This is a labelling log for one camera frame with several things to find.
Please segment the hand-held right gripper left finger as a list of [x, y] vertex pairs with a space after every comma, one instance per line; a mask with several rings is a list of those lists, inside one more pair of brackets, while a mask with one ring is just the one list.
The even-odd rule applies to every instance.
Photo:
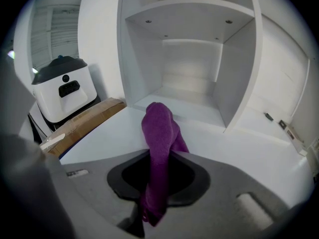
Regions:
[[142, 149], [101, 160], [64, 164], [68, 178], [80, 195], [103, 218], [138, 238], [144, 238], [140, 195], [144, 191], [148, 172], [145, 168], [125, 169], [147, 157]]

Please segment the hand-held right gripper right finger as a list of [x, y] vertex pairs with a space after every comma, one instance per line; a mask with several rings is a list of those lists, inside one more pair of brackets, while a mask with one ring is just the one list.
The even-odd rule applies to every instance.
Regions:
[[191, 184], [168, 200], [154, 239], [272, 239], [297, 209], [232, 165], [189, 153], [173, 153], [178, 182]]

